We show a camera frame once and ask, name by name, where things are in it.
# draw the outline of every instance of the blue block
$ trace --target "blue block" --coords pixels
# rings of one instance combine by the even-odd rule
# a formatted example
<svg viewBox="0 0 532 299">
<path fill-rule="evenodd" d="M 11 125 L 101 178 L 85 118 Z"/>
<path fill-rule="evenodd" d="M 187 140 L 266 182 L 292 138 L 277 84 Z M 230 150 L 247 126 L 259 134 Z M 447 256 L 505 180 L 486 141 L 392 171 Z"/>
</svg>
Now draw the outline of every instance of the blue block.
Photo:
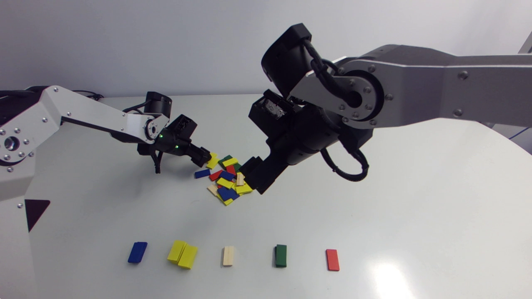
<svg viewBox="0 0 532 299">
<path fill-rule="evenodd" d="M 205 170 L 200 170 L 200 171 L 194 172 L 194 178 L 195 179 L 208 177 L 210 175 L 211 175 L 211 171 L 209 169 L 205 169 Z"/>
<path fill-rule="evenodd" d="M 147 246 L 147 242 L 135 242 L 129 254 L 128 263 L 140 263 Z"/>
<path fill-rule="evenodd" d="M 224 178 L 228 181 L 231 181 L 235 178 L 235 175 L 227 171 L 222 171 L 222 173 L 220 174 L 220 178 Z"/>
<path fill-rule="evenodd" d="M 226 187 L 218 188 L 218 194 L 220 194 L 223 201 L 228 199 L 235 200 L 240 197 L 240 195 L 238 195 L 234 189 L 227 189 Z"/>
</svg>

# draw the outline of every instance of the green block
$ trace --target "green block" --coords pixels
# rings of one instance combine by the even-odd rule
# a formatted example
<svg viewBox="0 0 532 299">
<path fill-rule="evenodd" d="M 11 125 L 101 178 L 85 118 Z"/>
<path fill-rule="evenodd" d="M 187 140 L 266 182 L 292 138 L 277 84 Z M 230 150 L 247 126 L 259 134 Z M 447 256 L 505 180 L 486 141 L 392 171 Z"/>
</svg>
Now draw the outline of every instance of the green block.
<svg viewBox="0 0 532 299">
<path fill-rule="evenodd" d="M 236 163 L 235 165 L 233 165 L 233 167 L 235 167 L 235 172 L 238 172 L 238 170 L 240 169 L 240 167 L 242 167 L 242 165 Z"/>
<path fill-rule="evenodd" d="M 275 246 L 275 267 L 286 267 L 286 245 L 277 244 L 277 246 Z"/>
<path fill-rule="evenodd" d="M 232 157 L 231 157 L 231 155 L 227 155 L 227 156 L 226 156 L 225 158 L 223 158 L 222 160 L 218 161 L 218 164 L 220 164 L 220 166 L 222 166 L 222 169 L 224 169 L 224 170 L 225 170 L 225 169 L 226 169 L 226 167 L 225 167 L 225 166 L 223 166 L 223 163 L 224 163 L 225 161 L 227 161 L 227 160 L 231 159 L 231 158 L 232 158 Z"/>
</svg>

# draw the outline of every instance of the table surface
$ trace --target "table surface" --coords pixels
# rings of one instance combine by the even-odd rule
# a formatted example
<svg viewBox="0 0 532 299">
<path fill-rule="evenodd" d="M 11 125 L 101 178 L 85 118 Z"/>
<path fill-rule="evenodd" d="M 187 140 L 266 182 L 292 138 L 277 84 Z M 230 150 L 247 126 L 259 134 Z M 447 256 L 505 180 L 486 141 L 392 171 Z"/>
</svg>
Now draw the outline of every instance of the table surface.
<svg viewBox="0 0 532 299">
<path fill-rule="evenodd" d="M 172 119 L 196 121 L 193 143 L 219 156 L 264 158 L 266 137 L 247 118 L 259 97 L 175 96 Z M 377 129 L 362 150 L 362 182 L 315 155 L 225 207 L 188 157 L 165 155 L 156 175 L 135 144 L 65 123 L 39 147 L 27 193 L 51 201 L 30 233 L 39 297 L 530 298 L 532 156 L 446 119 Z M 359 171 L 341 145 L 330 153 Z M 176 239 L 199 248 L 191 270 L 166 260 Z M 134 242 L 148 242 L 140 264 L 127 263 Z M 272 266 L 276 244 L 288 245 L 287 268 Z M 327 271 L 328 248 L 340 272 Z"/>
</svg>

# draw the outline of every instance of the screw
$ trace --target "screw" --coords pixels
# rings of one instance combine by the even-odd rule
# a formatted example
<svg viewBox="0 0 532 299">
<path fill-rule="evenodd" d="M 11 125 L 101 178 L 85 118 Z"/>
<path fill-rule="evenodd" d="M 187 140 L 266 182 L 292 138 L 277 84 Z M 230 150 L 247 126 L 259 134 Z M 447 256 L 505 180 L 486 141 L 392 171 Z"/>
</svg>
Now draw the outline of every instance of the screw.
<svg viewBox="0 0 532 299">
<path fill-rule="evenodd" d="M 462 113 L 462 109 L 455 109 L 455 110 L 453 111 L 453 115 L 454 115 L 454 117 L 456 117 L 456 118 L 459 118 L 460 116 L 462 116 L 462 114 L 463 114 L 463 113 Z"/>
<path fill-rule="evenodd" d="M 458 78 L 460 80 L 466 80 L 467 77 L 469 77 L 469 73 L 467 71 L 461 71 L 458 73 Z"/>
</svg>

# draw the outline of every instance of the red block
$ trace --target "red block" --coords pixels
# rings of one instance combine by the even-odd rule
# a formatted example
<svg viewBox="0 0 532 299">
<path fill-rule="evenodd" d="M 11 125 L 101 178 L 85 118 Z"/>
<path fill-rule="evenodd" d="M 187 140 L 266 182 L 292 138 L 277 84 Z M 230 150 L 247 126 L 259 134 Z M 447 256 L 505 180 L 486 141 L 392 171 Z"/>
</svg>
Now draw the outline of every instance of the red block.
<svg viewBox="0 0 532 299">
<path fill-rule="evenodd" d="M 222 173 L 223 170 L 219 170 L 213 174 L 211 174 L 209 176 L 209 178 L 211 179 L 211 181 L 216 181 L 218 179 L 218 177 L 220 177 L 220 174 Z"/>
<path fill-rule="evenodd" d="M 327 249 L 327 266 L 329 271 L 340 271 L 340 264 L 338 264 L 338 252 L 336 249 Z"/>
<path fill-rule="evenodd" d="M 226 171 L 228 173 L 232 173 L 232 174 L 236 175 L 235 167 L 233 165 L 227 166 L 226 167 Z"/>
</svg>

